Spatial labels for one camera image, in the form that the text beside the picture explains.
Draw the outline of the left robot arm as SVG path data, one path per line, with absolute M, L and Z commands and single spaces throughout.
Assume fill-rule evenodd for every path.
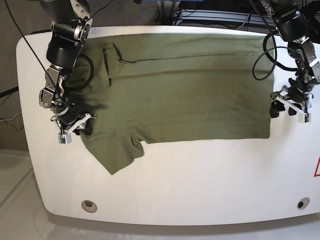
M 301 12 L 297 0 L 263 0 L 261 4 L 276 28 L 264 38 L 264 54 L 277 67 L 295 72 L 296 75 L 296 79 L 289 78 L 289 86 L 284 85 L 281 90 L 270 94 L 269 114 L 271 118 L 277 118 L 288 106 L 290 116 L 298 115 L 300 122 L 309 123 L 314 97 L 312 90 L 320 83 L 320 60 L 316 56 L 308 20 Z M 282 40 L 287 43 L 287 52 L 295 60 L 296 68 L 282 65 L 269 54 L 267 42 L 275 34 L 280 34 Z

